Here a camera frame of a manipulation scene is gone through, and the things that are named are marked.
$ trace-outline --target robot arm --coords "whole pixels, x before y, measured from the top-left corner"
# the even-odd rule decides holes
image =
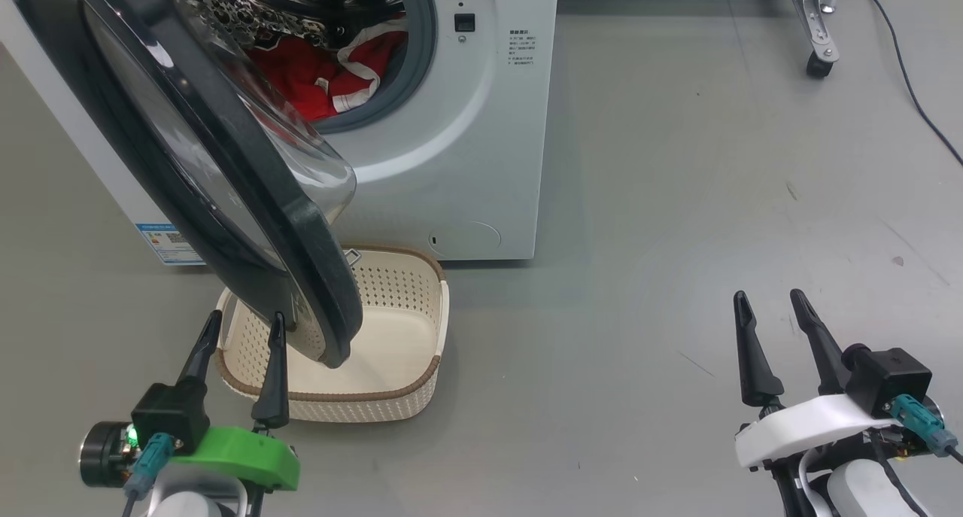
[[[289,421],[284,317],[278,312],[272,321],[251,430],[211,427],[204,411],[204,379],[221,318],[220,310],[211,312],[178,383],[150,386],[131,411],[133,421],[99,422],[81,446],[83,482],[123,487],[123,517],[148,492],[149,517],[258,517],[265,494],[298,489],[298,456],[269,433]]]
[[[761,349],[749,298],[737,292],[743,403],[761,408],[759,421],[736,435],[740,466],[773,475],[788,517],[927,515],[888,459],[952,455],[963,462],[926,397],[932,373],[900,348],[840,351],[804,292],[790,297],[816,360],[819,397],[788,408],[780,403],[783,385]]]

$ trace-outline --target cable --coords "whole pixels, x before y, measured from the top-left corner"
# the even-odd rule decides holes
[[[949,456],[952,456],[952,458],[956,459],[956,462],[963,464],[963,455],[960,455],[960,452],[957,452],[956,448],[949,446],[949,448],[946,448],[946,452],[949,453]]]
[[[127,497],[127,504],[123,507],[123,513],[120,514],[120,517],[130,517],[130,513],[134,511],[134,503],[137,503],[137,495],[131,493]]]
[[[254,487],[254,493],[251,494],[251,500],[248,503],[251,504],[251,517],[261,517],[261,508],[264,506],[264,487]]]
[[[963,165],[963,157],[960,157],[960,153],[956,151],[956,147],[953,147],[953,143],[949,142],[949,139],[943,135],[943,132],[940,132],[939,127],[936,127],[935,123],[933,123],[933,120],[930,120],[929,116],[926,115],[926,112],[922,110],[922,105],[919,104],[919,99],[916,98],[916,92],[913,91],[913,85],[909,82],[909,74],[906,72],[906,65],[904,64],[904,61],[902,61],[902,52],[900,52],[900,42],[897,40],[897,31],[895,31],[893,28],[893,23],[891,23],[890,17],[887,15],[886,10],[883,9],[883,4],[879,3],[879,0],[873,0],[873,3],[876,3],[876,8],[879,9],[883,19],[886,20],[886,25],[890,27],[890,34],[893,36],[893,47],[897,50],[897,59],[900,60],[900,70],[902,71],[902,74],[904,74],[906,89],[909,90],[909,96],[913,99],[913,105],[916,106],[919,116],[921,116],[926,122],[926,126],[929,126],[929,129],[932,129],[933,132],[936,133],[936,136],[943,141],[943,144],[945,144],[949,149],[949,152],[953,154],[953,157],[956,158],[956,161],[959,161],[960,165]]]
[[[890,479],[890,483],[893,483],[893,486],[900,491],[900,496],[902,499],[904,499],[906,506],[910,507],[912,511],[915,511],[919,517],[927,517],[926,512],[919,507],[919,504],[916,503],[915,500],[913,500],[913,497],[910,496],[909,491],[906,490],[906,487],[904,487],[904,484],[902,484],[900,481],[900,477],[897,476],[897,473],[893,470],[893,467],[890,466],[890,461],[887,460],[886,455],[883,454],[883,446],[880,442],[880,438],[881,437],[878,431],[874,430],[870,432],[870,442],[873,444],[873,452],[876,453],[876,462],[883,467],[883,472],[885,472],[886,476]]]

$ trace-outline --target green led light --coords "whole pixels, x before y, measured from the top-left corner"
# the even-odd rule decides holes
[[[137,429],[134,428],[133,424],[127,428],[127,442],[130,444],[131,448],[135,448],[137,446]]]

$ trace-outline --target green mount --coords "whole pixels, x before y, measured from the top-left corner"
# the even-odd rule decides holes
[[[171,462],[193,464],[276,491],[296,491],[300,480],[300,461],[285,442],[240,427],[210,428],[193,455],[175,456]]]

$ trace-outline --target caster wheel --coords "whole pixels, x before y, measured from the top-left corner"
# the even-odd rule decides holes
[[[806,75],[812,78],[826,78],[829,72],[833,71],[832,62],[823,62],[816,52],[809,55],[809,62],[806,64]]]

